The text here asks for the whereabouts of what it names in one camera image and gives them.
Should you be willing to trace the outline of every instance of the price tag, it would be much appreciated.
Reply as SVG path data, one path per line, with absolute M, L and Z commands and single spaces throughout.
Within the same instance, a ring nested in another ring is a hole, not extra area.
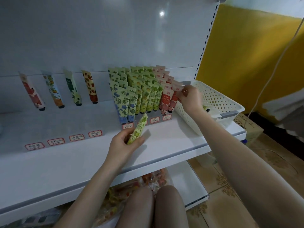
M 134 123 L 133 123 L 133 122 L 128 123 L 128 124 L 124 124 L 124 125 L 123 125 L 123 130 L 124 130 L 124 129 L 128 129 L 128 128 L 133 128 L 133 126 L 134 126 Z
M 75 141 L 85 139 L 85 136 L 83 134 L 76 134 L 76 135 L 69 136 L 69 139 L 71 142 L 75 142 Z
M 44 147 L 45 146 L 42 142 L 37 142 L 37 143 L 32 143 L 32 144 L 25 145 L 25 148 L 27 150 L 42 149 Z
M 139 123 L 139 122 L 137 122 L 137 125 L 138 125 L 138 123 Z M 146 121 L 146 124 L 145 124 L 145 126 L 146 126 L 147 124 L 148 124 L 148 121 Z
M 90 138 L 98 137 L 102 135 L 101 130 L 91 131 L 88 133 Z
M 65 143 L 65 140 L 63 138 L 55 138 L 55 139 L 48 140 L 48 144 L 50 146 L 60 145 L 63 143 Z
M 155 123 L 155 122 L 159 122 L 160 118 L 159 117 L 155 117 L 155 118 L 151 118 L 150 119 L 150 123 Z
M 165 115 L 165 116 L 163 116 L 163 121 L 169 120 L 169 119 L 171 119 L 171 117 L 172 117 L 172 114 Z

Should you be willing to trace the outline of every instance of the hand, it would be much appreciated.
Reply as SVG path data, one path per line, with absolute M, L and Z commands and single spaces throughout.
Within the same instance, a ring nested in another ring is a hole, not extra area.
M 126 143 L 134 130 L 135 128 L 122 130 L 112 138 L 104 164 L 110 168 L 115 168 L 116 171 L 124 167 L 132 153 L 145 141 L 143 137 L 139 137 L 132 144 L 127 145 Z
M 184 111 L 192 117 L 198 112 L 204 111 L 202 94 L 192 85 L 184 86 L 181 92 L 176 92 L 179 101 L 183 104 Z

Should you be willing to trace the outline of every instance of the dark baseboard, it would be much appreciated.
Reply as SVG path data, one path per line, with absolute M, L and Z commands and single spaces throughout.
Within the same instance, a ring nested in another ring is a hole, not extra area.
M 304 160 L 303 142 L 294 136 L 287 134 L 286 130 L 276 127 L 272 122 L 268 121 L 257 112 L 253 112 L 250 115 L 250 119 L 264 129 L 264 134 L 267 134 L 284 148 L 288 149 L 294 155 Z

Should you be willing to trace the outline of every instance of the person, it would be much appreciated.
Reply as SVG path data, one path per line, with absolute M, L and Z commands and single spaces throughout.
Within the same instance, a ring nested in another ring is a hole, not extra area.
M 202 107 L 198 89 L 184 87 L 177 96 L 196 122 L 221 169 L 258 225 L 304 227 L 304 199 L 264 160 L 217 124 Z M 89 181 L 55 228 L 91 227 L 107 190 L 142 137 L 126 145 L 133 129 L 113 137 L 101 168 Z M 156 198 L 145 187 L 135 190 L 116 224 L 117 228 L 188 227 L 184 204 L 173 186 L 159 189 Z

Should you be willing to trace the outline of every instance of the white plastic basket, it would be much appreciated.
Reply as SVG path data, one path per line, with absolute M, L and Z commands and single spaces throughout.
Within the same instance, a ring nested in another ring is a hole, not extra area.
M 202 105 L 210 108 L 210 116 L 227 128 L 233 121 L 233 119 L 245 108 L 239 103 L 233 101 L 232 99 L 226 97 L 210 86 L 202 83 L 201 81 L 187 81 L 184 84 L 191 84 L 198 88 L 202 93 Z M 192 118 L 184 111 L 183 106 L 180 102 L 177 102 L 175 111 L 185 120 L 185 122 L 198 134 L 202 135 L 197 124 L 192 120 Z

